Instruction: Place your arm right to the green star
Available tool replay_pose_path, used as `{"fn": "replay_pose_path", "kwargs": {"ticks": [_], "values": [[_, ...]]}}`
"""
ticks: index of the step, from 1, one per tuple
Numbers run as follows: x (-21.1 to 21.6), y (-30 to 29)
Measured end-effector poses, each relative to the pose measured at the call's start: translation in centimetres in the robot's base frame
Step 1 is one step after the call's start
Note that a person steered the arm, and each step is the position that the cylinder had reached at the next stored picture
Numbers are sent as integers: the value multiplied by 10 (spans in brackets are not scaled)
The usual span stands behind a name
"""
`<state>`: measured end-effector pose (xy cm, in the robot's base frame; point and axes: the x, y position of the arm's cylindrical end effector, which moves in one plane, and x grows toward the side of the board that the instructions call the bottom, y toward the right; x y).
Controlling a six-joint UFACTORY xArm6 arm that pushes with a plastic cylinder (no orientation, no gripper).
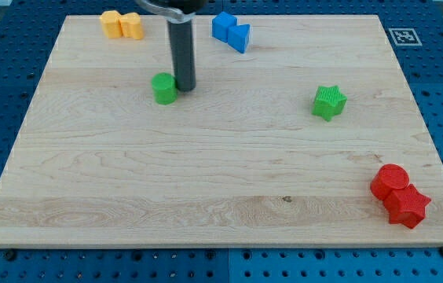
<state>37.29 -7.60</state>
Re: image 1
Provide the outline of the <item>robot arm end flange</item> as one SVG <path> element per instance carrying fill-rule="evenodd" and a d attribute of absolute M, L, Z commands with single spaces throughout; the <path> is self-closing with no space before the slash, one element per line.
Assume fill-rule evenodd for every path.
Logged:
<path fill-rule="evenodd" d="M 135 0 L 143 10 L 164 17 L 173 24 L 190 21 L 207 0 Z"/>

